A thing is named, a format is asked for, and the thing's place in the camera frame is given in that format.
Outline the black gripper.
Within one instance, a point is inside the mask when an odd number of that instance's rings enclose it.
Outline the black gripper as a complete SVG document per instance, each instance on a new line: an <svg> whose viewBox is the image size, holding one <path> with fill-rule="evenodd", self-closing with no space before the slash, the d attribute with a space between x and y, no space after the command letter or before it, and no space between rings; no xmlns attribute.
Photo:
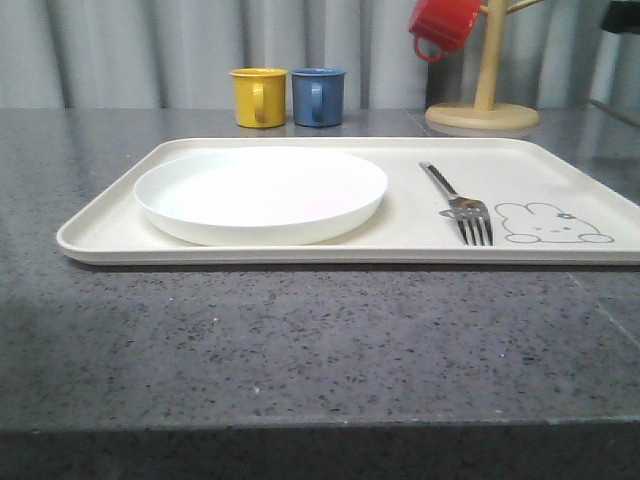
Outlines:
<svg viewBox="0 0 640 480"><path fill-rule="evenodd" d="M615 34L640 33L640 3L611 1L602 17L601 29Z"/></svg>

